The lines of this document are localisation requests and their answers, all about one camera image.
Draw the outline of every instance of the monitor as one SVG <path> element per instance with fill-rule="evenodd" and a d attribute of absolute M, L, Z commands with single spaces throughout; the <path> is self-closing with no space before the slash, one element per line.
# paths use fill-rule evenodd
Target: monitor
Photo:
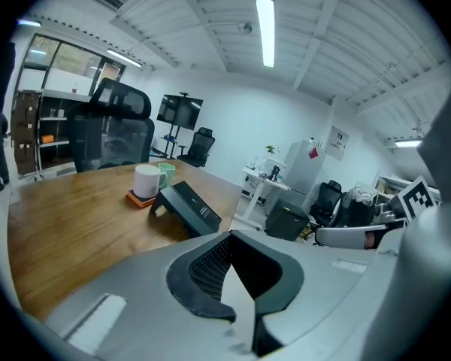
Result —
<path fill-rule="evenodd" d="M 202 108 L 202 102 L 201 99 L 164 95 L 157 120 L 193 130 Z"/>

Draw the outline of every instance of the smoke detector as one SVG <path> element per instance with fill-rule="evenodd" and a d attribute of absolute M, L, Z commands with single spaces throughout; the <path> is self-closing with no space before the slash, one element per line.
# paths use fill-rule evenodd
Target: smoke detector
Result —
<path fill-rule="evenodd" d="M 251 23 L 239 23 L 238 29 L 240 33 L 248 35 L 253 31 L 253 25 Z"/>

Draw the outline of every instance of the wooden table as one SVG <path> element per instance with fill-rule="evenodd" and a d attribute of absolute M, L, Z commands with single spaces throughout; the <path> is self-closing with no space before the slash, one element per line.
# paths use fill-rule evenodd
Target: wooden table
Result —
<path fill-rule="evenodd" d="M 178 160 L 173 184 L 187 183 L 227 231 L 240 187 Z M 188 239 L 164 208 L 149 217 L 126 192 L 134 166 L 89 171 L 20 187 L 8 215 L 8 256 L 23 309 L 44 319 L 66 296 L 121 259 Z"/>

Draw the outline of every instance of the refrigerator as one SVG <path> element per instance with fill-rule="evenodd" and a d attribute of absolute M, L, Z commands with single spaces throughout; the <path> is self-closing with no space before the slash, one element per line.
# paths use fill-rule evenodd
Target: refrigerator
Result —
<path fill-rule="evenodd" d="M 311 159 L 309 152 L 313 148 L 316 148 L 319 155 Z M 292 143 L 284 160 L 287 168 L 283 175 L 284 184 L 289 186 L 291 190 L 271 191 L 265 213 L 267 215 L 271 213 L 278 199 L 301 207 L 316 184 L 324 159 L 325 152 L 308 141 Z"/>

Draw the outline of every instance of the mug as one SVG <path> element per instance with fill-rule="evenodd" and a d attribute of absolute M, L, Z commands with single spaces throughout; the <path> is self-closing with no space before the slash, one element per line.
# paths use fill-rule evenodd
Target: mug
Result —
<path fill-rule="evenodd" d="M 167 174 L 167 180 L 165 181 L 164 187 L 169 187 L 170 185 L 172 185 L 172 179 L 174 179 L 175 166 L 169 165 L 168 163 L 159 163 L 159 168 L 161 172 Z"/>
<path fill-rule="evenodd" d="M 153 198 L 165 187 L 167 174 L 154 165 L 135 166 L 134 194 L 139 198 Z"/>

